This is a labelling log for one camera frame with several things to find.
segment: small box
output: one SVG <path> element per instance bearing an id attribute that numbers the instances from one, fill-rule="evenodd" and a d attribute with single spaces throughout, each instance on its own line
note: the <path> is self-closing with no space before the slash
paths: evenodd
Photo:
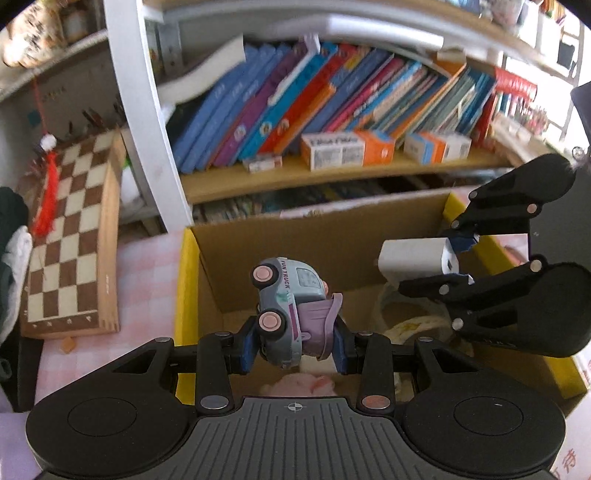
<path id="1" fill-rule="evenodd" d="M 421 132 L 407 135 L 404 153 L 420 163 L 442 163 L 468 157 L 472 140 L 460 134 L 432 134 Z"/>
<path id="2" fill-rule="evenodd" d="M 394 158 L 396 142 L 383 132 L 374 130 L 356 131 L 365 141 L 365 156 L 363 166 L 387 165 Z"/>
<path id="3" fill-rule="evenodd" d="M 365 141 L 353 132 L 301 136 L 301 156 L 310 170 L 363 165 Z"/>
<path id="4" fill-rule="evenodd" d="M 260 155 L 242 162 L 248 173 L 257 173 L 260 171 L 273 170 L 283 166 L 281 155 Z"/>
<path id="5" fill-rule="evenodd" d="M 302 135 L 301 153 L 310 170 L 352 165 L 383 165 L 392 161 L 395 142 L 376 131 Z"/>

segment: red tassel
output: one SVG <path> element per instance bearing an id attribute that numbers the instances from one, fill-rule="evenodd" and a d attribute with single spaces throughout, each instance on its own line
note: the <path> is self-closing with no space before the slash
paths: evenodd
<path id="1" fill-rule="evenodd" d="M 47 188 L 41 202 L 41 209 L 33 223 L 31 232 L 36 237 L 46 236 L 53 230 L 53 220 L 56 215 L 57 186 L 59 175 L 56 166 L 57 154 L 50 151 L 47 156 Z"/>

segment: chessboard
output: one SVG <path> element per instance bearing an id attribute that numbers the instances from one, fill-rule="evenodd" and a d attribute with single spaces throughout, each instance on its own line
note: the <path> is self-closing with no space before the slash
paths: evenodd
<path id="1" fill-rule="evenodd" d="M 21 302 L 23 336 L 119 330 L 115 263 L 125 156 L 116 131 L 59 152 L 53 231 L 34 239 Z"/>

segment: wooden shelf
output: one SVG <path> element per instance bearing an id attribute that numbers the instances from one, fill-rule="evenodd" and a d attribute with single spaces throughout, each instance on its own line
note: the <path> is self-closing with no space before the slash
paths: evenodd
<path id="1" fill-rule="evenodd" d="M 248 193 L 268 192 L 289 187 L 301 187 L 329 181 L 396 177 L 421 173 L 442 173 L 452 170 L 508 168 L 511 164 L 484 150 L 473 149 L 467 160 L 421 165 L 396 152 L 389 165 L 372 167 L 327 168 L 310 171 L 297 157 L 285 158 L 283 168 L 260 173 L 248 173 L 242 165 L 214 168 L 191 175 L 181 175 L 181 183 L 190 204 L 220 200 Z"/>
<path id="2" fill-rule="evenodd" d="M 551 61 L 535 48 L 517 38 L 500 26 L 451 3 L 441 0 L 144 0 L 150 11 L 162 12 L 162 21 L 178 22 L 197 17 L 216 18 L 232 15 L 239 18 L 242 13 L 269 13 L 276 17 L 281 11 L 301 11 L 299 15 L 311 15 L 331 11 L 334 13 L 357 15 L 396 22 L 442 35 L 450 46 L 484 46 L 502 51 L 510 57 L 533 64 L 540 70 L 568 79 L 568 70 L 556 61 Z"/>
<path id="3" fill-rule="evenodd" d="M 64 51 L 51 60 L 33 69 L 3 67 L 0 74 L 0 102 L 7 100 L 25 85 L 28 85 L 33 80 L 33 77 L 39 77 L 45 72 L 55 69 L 66 60 L 77 57 L 82 52 L 104 43 L 107 39 L 107 30 L 101 30 L 65 48 Z"/>

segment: red book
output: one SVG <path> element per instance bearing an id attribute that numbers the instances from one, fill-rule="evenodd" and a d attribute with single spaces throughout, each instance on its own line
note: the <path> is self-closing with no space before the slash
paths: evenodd
<path id="1" fill-rule="evenodd" d="M 530 102 L 535 100 L 538 93 L 538 86 L 535 83 L 531 83 L 525 78 L 499 67 L 495 68 L 495 80 L 495 91 L 499 93 L 509 93 L 512 96 L 525 98 Z"/>
<path id="2" fill-rule="evenodd" d="M 367 102 L 367 105 L 370 101 L 369 98 L 378 91 L 378 89 L 386 84 L 389 79 L 391 79 L 394 74 L 399 71 L 403 65 L 405 64 L 403 59 L 393 58 L 389 60 L 383 68 L 380 69 L 379 72 L 376 72 L 374 78 L 368 82 L 357 95 L 353 95 L 351 99 L 344 105 L 344 107 L 340 110 L 340 112 L 336 115 L 336 117 L 331 120 L 331 122 L 325 127 L 325 132 L 335 132 L 339 130 L 339 128 L 348 123 L 349 117 L 351 117 L 354 112 L 362 106 L 364 103 Z"/>
<path id="3" fill-rule="evenodd" d="M 353 56 L 357 53 L 357 47 L 348 44 L 339 45 L 339 49 L 335 55 L 320 69 L 318 74 L 310 81 L 310 83 L 302 90 L 294 103 L 291 104 L 289 110 L 285 113 L 283 118 L 279 121 L 277 126 L 271 132 L 265 143 L 259 149 L 258 153 L 272 152 L 277 143 L 287 133 L 290 126 L 295 123 L 298 118 L 305 113 L 318 93 L 330 83 L 333 75 Z"/>
<path id="4" fill-rule="evenodd" d="M 474 129 L 472 130 L 472 144 L 475 147 L 483 147 L 488 127 L 491 124 L 492 116 L 495 113 L 495 106 L 497 102 L 496 94 L 492 94 L 488 97 L 488 100 L 484 104 L 480 118 L 476 122 Z"/>

